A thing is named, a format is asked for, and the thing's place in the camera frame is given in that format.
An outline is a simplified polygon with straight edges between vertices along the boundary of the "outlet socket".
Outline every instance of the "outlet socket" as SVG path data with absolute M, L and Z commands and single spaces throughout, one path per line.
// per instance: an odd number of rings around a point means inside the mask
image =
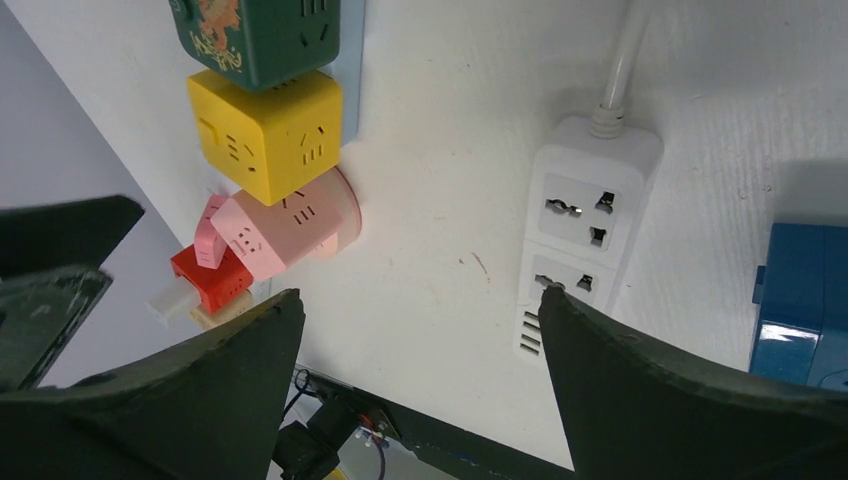
M 553 173 L 545 175 L 543 181 L 536 224 L 539 232 L 575 246 L 607 251 L 618 218 L 617 204 L 626 199 L 617 191 Z M 563 211 L 560 204 L 569 209 Z M 605 233 L 599 242 L 594 242 L 593 233 L 599 230 Z
M 213 270 L 197 264 L 194 245 L 189 245 L 171 258 L 171 268 L 177 277 L 185 278 L 194 286 L 200 294 L 200 304 L 211 314 L 241 295 L 253 283 L 253 276 L 230 249 L 224 252 L 221 265 Z
M 321 185 L 311 182 L 270 207 L 242 190 L 212 216 L 212 224 L 253 278 L 264 281 L 337 233 L 342 218 Z
M 587 118 L 565 119 L 533 163 L 513 346 L 541 367 L 544 346 L 533 353 L 533 341 L 524 338 L 535 338 L 526 313 L 538 311 L 551 284 L 611 312 L 663 154 L 662 142 L 646 130 L 628 127 L 607 140 L 590 127 Z
M 323 73 L 252 94 L 207 70 L 188 90 L 206 160 L 266 206 L 339 163 L 342 92 Z
M 262 92 L 339 54 L 341 0 L 171 2 L 180 43 L 206 67 Z

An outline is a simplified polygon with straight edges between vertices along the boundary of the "wire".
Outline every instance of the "wire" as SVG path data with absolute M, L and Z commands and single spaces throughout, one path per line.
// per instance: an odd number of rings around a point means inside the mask
M 653 2 L 654 0 L 631 0 L 630 2 L 602 103 L 607 110 L 618 110 L 624 106 L 627 85 L 630 82 L 633 65 L 636 63 L 636 56 L 639 54 L 642 37 L 650 21 L 649 14 Z
M 633 65 L 636 63 L 642 37 L 650 21 L 654 1 L 630 1 L 604 98 L 592 115 L 591 132 L 598 138 L 618 138 L 624 131 L 624 97 L 627 95 L 627 86 L 633 75 Z
M 301 387 L 300 385 L 297 384 L 297 380 L 300 378 L 300 375 L 302 373 L 306 373 L 306 376 L 305 376 L 305 379 L 304 379 L 303 386 Z M 309 388 L 309 382 L 310 382 L 311 379 L 312 379 L 312 377 L 309 374 L 309 370 L 302 368 L 302 369 L 297 371 L 297 374 L 295 374 L 295 377 L 294 377 L 294 388 L 295 388 L 295 390 L 297 390 L 297 393 L 294 395 L 294 397 L 292 397 L 292 399 L 286 405 L 286 408 L 283 409 L 283 420 L 286 419 L 286 416 L 288 416 L 289 411 L 291 411 L 292 407 L 294 407 L 294 404 L 297 403 L 298 400 L 300 400 L 300 397 L 306 395 L 307 397 L 315 398 L 315 397 L 318 396 L 317 393 L 310 392 L 309 390 L 307 390 Z
M 377 447 L 377 452 L 380 453 L 380 475 L 377 477 L 377 480 L 383 480 L 386 477 L 386 453 L 383 452 L 383 446 L 379 443 L 375 442 L 374 446 Z
M 360 415 L 359 419 L 365 424 L 365 428 L 368 429 L 368 434 L 371 435 L 374 446 L 377 447 L 377 453 L 380 454 L 380 475 L 377 477 L 377 480 L 383 480 L 386 476 L 386 452 L 383 451 L 383 439 L 377 437 L 377 434 L 374 433 L 374 424 L 371 423 L 371 419 L 365 415 Z

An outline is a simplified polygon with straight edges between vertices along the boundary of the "light blue panel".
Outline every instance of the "light blue panel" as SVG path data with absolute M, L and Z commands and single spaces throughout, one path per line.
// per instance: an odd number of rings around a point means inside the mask
M 362 88 L 362 50 L 365 43 L 365 1 L 342 0 L 341 45 L 336 60 L 321 71 L 333 77 L 344 92 L 342 146 L 359 133 Z

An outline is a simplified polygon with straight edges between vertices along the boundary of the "power strip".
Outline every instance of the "power strip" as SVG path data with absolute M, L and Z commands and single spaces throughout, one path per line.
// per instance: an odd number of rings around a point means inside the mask
M 513 350 L 546 368 L 536 315 L 551 285 L 610 313 L 653 188 L 663 144 L 625 128 L 600 139 L 569 117 L 536 154 L 518 282 Z

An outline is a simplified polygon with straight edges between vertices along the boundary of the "electronic component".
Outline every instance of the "electronic component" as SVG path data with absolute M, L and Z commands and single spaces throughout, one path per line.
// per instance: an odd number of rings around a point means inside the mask
M 207 70 L 188 92 L 206 160 L 264 205 L 339 163 L 342 91 L 323 73 L 249 93 Z
M 171 266 L 178 277 L 191 283 L 200 296 L 200 305 L 211 314 L 241 295 L 253 283 L 253 276 L 238 257 L 227 249 L 217 269 L 197 264 L 194 245 L 189 245 L 171 258 Z
M 342 218 L 327 192 L 311 182 L 270 207 L 239 191 L 212 216 L 212 224 L 253 278 L 263 281 L 338 232 Z
M 749 371 L 848 391 L 848 228 L 777 223 L 757 270 Z
M 170 0 L 180 43 L 208 68 L 264 91 L 339 54 L 341 0 Z

